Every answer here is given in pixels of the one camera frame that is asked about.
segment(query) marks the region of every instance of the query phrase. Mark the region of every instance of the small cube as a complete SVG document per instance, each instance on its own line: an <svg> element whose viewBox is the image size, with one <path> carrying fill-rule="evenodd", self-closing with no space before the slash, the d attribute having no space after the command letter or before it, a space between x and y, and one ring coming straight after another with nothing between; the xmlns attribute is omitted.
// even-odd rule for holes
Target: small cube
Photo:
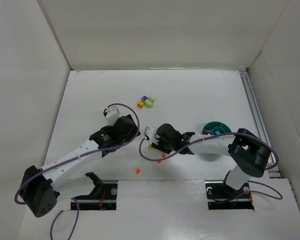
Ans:
<svg viewBox="0 0 300 240"><path fill-rule="evenodd" d="M148 99L148 97L147 96L143 96L142 98L141 98L141 102L145 102L146 100Z"/></svg>
<svg viewBox="0 0 300 240"><path fill-rule="evenodd" d="M152 99L154 103L156 102L155 96L151 95L149 98Z"/></svg>
<svg viewBox="0 0 300 240"><path fill-rule="evenodd" d="M142 101L138 101L138 107L143 109L145 104Z"/></svg>
<svg viewBox="0 0 300 240"><path fill-rule="evenodd" d="M152 102L150 102L148 99L145 100L144 102L145 106L148 107L148 108L152 108L154 106L154 104Z"/></svg>

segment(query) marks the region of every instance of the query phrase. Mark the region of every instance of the black mount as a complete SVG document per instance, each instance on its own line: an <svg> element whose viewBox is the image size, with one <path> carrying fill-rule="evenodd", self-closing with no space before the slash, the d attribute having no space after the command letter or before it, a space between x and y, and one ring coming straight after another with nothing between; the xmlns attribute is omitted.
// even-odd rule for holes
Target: black mount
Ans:
<svg viewBox="0 0 300 240"><path fill-rule="evenodd" d="M99 145L99 149L120 146L131 140L137 130L138 127L131 115L122 116L118 118L113 126L105 126L92 134L89 140L95 141ZM114 152L114 150L102 151L102 157L110 152ZM21 185L40 171L41 170L37 169L34 165L29 167L24 172ZM103 187L103 182L93 172L87 173L86 176L89 177L95 185L90 195L92 197L99 195ZM20 192L21 198L37 218L46 215L57 204L57 198L60 194L54 191L51 183L51 179L46 179L43 175L40 175L33 179Z"/></svg>
<svg viewBox="0 0 300 240"><path fill-rule="evenodd" d="M254 136L245 128L239 128L238 133ZM228 153L246 174L261 178L264 175L271 151L260 142L246 136L236 135L228 146Z"/></svg>
<svg viewBox="0 0 300 240"><path fill-rule="evenodd" d="M166 154L170 154L172 151L178 151L179 149L187 145L191 136L194 134L194 132L185 132L184 134L181 134L170 124L165 123L156 130L156 136L159 136L157 138L158 143L152 143L151 146L154 149L158 149L159 151L162 151ZM193 155L189 148L185 148L180 152L180 154Z"/></svg>
<svg viewBox="0 0 300 240"><path fill-rule="evenodd" d="M136 135L137 130L138 127L129 114L118 118L113 126L108 125L101 128L92 134L89 140L95 141L99 145L99 149L116 147L130 141ZM102 151L102 157L115 151L116 150Z"/></svg>
<svg viewBox="0 0 300 240"><path fill-rule="evenodd" d="M21 185L39 172L41 172L41 170L37 169L34 165L29 167L24 172ZM88 172L85 175L89 177L95 185L90 196L98 196L104 185L103 182L93 172ZM51 179L46 179L43 175L40 175L29 182L29 184L20 192L20 197L36 218L46 215L57 204L57 198L60 193L53 190L51 183Z"/></svg>
<svg viewBox="0 0 300 240"><path fill-rule="evenodd" d="M239 198L240 201L238 201L237 199L232 200L233 198L244 192L244 187L249 188L248 182L243 184L239 190L235 190L224 183L225 181L222 182L217 180L205 181L206 198L208 200L209 210L254 209L249 196L246 194L242 195Z"/></svg>

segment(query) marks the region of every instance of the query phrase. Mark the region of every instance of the white wall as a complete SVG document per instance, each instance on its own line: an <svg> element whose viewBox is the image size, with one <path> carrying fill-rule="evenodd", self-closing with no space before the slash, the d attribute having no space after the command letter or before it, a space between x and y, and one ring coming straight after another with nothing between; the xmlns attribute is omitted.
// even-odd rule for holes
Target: white wall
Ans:
<svg viewBox="0 0 300 240"><path fill-rule="evenodd" d="M289 0L41 0L74 69L250 67Z"/></svg>
<svg viewBox="0 0 300 240"><path fill-rule="evenodd" d="M0 0L0 240L17 238L14 193L43 163L69 67L36 0Z"/></svg>
<svg viewBox="0 0 300 240"><path fill-rule="evenodd" d="M251 84L271 141L300 208L300 0L291 0L251 69Z"/></svg>

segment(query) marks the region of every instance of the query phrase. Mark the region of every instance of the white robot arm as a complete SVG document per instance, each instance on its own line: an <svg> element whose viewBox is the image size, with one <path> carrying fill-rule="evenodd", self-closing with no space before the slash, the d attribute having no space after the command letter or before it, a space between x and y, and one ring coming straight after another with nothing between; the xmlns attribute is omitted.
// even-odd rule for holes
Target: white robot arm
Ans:
<svg viewBox="0 0 300 240"><path fill-rule="evenodd" d="M24 172L21 186L43 172L23 187L19 194L37 218L50 212L57 202L81 195L97 196L103 182L96 174L87 172L77 179L70 179L70 176L140 134L131 115L120 116L117 107L107 109L104 115L108 125L92 134L77 149L51 164L39 169L33 165Z"/></svg>
<svg viewBox="0 0 300 240"><path fill-rule="evenodd" d="M228 172L223 185L235 191L240 190L250 178L263 176L271 154L271 151L260 141L245 137L256 136L244 128L238 130L238 135L211 139L211 136L195 132L181 134L170 124L165 123L158 129L147 127L144 135L153 148L167 154L172 151L179 152L182 149L180 154L204 153L232 157L237 166Z"/></svg>

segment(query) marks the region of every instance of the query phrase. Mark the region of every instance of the orange piece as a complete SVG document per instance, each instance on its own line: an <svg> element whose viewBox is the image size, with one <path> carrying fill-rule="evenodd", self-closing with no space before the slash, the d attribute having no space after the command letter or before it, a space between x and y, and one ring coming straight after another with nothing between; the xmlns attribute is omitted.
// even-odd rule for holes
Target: orange piece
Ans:
<svg viewBox="0 0 300 240"><path fill-rule="evenodd" d="M142 101L138 101L138 107L139 108L141 108L141 109L143 109L144 108L144 106L145 106L145 104L142 102Z"/></svg>

